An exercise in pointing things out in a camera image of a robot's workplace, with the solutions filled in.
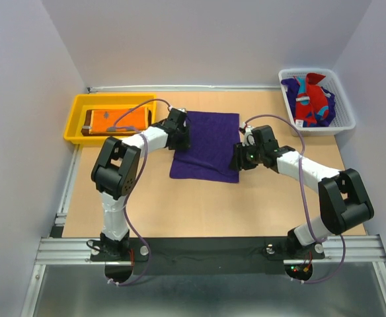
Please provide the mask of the red blue towel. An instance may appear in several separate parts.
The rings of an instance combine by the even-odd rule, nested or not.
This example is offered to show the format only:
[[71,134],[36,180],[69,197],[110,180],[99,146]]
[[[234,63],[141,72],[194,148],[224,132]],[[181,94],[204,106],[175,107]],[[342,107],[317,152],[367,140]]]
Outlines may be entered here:
[[294,77],[299,85],[295,99],[295,123],[299,127],[328,127],[328,100],[319,83],[325,78],[319,73]]

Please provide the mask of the aluminium frame rail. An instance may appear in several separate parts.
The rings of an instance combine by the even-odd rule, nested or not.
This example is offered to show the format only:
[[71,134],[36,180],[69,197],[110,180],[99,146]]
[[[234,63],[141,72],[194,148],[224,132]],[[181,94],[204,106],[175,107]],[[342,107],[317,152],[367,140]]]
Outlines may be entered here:
[[[345,262],[386,262],[386,252],[381,237],[346,236]],[[86,238],[43,238],[35,258],[36,265],[83,265],[92,264],[91,249]],[[339,237],[329,237],[323,242],[325,262],[339,262],[342,243]]]

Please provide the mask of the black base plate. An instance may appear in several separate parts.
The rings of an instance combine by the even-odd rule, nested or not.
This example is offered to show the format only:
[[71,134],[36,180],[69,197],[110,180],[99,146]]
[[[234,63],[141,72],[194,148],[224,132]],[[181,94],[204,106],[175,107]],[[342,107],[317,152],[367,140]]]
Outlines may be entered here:
[[312,262],[325,257],[320,244],[302,246],[286,236],[140,238],[113,242],[88,240],[90,260],[104,264],[117,285],[134,284],[144,275],[288,274],[308,280]]

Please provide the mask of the purple towel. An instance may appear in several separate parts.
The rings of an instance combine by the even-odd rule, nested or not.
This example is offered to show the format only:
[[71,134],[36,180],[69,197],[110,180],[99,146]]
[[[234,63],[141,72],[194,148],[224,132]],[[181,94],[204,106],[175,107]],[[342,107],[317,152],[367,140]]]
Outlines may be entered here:
[[237,113],[188,113],[190,148],[174,153],[169,176],[237,184],[239,172],[230,169],[233,146],[240,141]]
[[[281,84],[287,88],[286,96],[287,96],[287,100],[288,100],[288,105],[289,105],[291,114],[293,116],[294,124],[296,125],[295,119],[294,119],[294,116],[295,116],[295,99],[296,99],[296,96],[297,96],[299,85],[297,84],[297,82],[294,79],[294,77],[282,80]],[[329,105],[329,108],[330,108],[330,114],[328,115],[328,118],[327,118],[327,121],[328,121],[328,123],[330,125],[330,123],[336,117],[336,112],[334,110],[336,102],[334,101],[334,94],[333,93],[329,92],[327,89],[325,89],[323,87],[322,87],[322,89],[325,92],[325,95],[326,95],[327,100],[328,100],[328,105]]]

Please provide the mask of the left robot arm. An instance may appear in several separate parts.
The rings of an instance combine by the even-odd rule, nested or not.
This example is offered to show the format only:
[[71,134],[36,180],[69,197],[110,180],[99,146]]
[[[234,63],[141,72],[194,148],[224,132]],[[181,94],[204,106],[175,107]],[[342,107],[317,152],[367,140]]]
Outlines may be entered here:
[[123,139],[106,139],[91,172],[104,215],[100,239],[87,242],[92,261],[121,261],[133,254],[126,206],[148,154],[165,148],[187,150],[189,146],[187,112],[176,108],[169,111],[166,119],[145,131]]

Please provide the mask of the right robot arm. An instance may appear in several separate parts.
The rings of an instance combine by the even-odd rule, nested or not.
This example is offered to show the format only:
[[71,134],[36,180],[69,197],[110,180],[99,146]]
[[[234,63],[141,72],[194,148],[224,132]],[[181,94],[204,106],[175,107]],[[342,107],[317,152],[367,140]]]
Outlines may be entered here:
[[360,174],[349,168],[338,170],[304,157],[290,146],[279,146],[269,125],[251,127],[243,124],[243,141],[233,147],[230,167],[251,170],[258,165],[289,176],[301,188],[318,194],[320,215],[288,232],[286,252],[300,258],[309,246],[331,235],[340,235],[374,216],[374,209]]

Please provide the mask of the yellow plastic tray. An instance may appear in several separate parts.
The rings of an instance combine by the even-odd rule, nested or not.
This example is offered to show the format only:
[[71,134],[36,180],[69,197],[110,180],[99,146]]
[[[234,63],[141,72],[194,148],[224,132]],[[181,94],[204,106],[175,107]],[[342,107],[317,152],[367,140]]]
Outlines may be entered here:
[[[75,145],[100,147],[109,136],[128,137],[134,126],[143,131],[155,123],[157,102],[154,94],[78,94],[70,111],[63,138]],[[82,129],[84,125],[91,129]]]

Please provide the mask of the white plastic basket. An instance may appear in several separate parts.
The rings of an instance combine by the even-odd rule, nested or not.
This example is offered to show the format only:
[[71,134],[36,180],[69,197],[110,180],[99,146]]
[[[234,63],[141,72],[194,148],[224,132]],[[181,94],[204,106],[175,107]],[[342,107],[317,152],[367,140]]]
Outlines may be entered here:
[[327,88],[329,92],[334,94],[334,101],[336,105],[334,110],[336,117],[330,123],[328,127],[299,127],[296,128],[300,131],[302,136],[328,136],[336,135],[343,131],[352,130],[356,126],[350,103],[346,97],[344,89],[338,80],[336,74],[330,69],[321,68],[299,68],[299,69],[282,69],[278,73],[279,81],[284,79],[297,78],[304,79],[307,73],[318,73],[325,75],[322,80],[322,87]]

